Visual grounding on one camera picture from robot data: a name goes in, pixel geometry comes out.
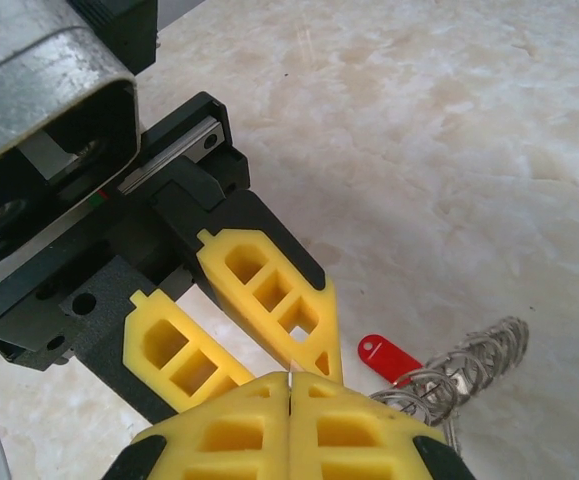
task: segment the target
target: coiled spring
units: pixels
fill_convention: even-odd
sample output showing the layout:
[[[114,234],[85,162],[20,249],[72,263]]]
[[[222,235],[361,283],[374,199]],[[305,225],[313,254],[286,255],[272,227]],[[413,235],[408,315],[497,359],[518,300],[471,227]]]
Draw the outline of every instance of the coiled spring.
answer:
[[[450,352],[400,377],[371,398],[437,426],[456,408],[516,367],[527,351],[529,328],[507,317],[482,332],[470,333]]]

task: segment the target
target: red key tag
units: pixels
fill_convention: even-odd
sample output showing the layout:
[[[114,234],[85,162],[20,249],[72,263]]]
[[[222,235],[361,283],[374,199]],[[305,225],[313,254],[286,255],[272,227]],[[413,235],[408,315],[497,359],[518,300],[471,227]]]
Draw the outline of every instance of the red key tag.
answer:
[[[422,367],[418,360],[382,335],[367,335],[360,340],[358,356],[389,383],[394,383],[405,373]]]

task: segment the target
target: marble floor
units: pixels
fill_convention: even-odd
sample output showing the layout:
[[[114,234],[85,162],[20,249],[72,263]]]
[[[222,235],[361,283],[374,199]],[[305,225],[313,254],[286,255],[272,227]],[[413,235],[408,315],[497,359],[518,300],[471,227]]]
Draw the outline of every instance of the marble floor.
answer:
[[[466,406],[480,480],[579,479],[579,0],[207,0],[139,78],[149,126],[200,90],[253,189],[336,283],[347,386],[368,333],[426,359],[529,322],[524,363]],[[180,300],[273,369],[197,291]],[[77,362],[0,359],[16,479],[98,478],[146,422]]]

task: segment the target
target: metal spring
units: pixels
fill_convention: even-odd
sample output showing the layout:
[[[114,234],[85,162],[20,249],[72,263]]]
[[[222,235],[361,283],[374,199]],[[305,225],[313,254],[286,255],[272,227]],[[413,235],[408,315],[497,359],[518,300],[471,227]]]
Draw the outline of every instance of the metal spring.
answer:
[[[516,367],[527,351],[529,328],[507,317],[470,333],[450,352],[433,357],[371,398],[437,426],[491,383]]]

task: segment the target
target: white marble surface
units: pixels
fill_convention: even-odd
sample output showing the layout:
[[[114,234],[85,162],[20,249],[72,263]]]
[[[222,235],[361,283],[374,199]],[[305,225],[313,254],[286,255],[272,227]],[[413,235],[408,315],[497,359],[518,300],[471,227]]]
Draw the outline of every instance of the white marble surface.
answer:
[[[367,333],[424,359],[521,316],[528,355],[463,410],[465,459],[579,478],[579,0],[208,0],[160,39],[144,122],[199,90],[227,104],[254,190],[336,282],[347,384],[382,385]],[[0,360],[16,479],[96,478],[144,426],[76,362]]]

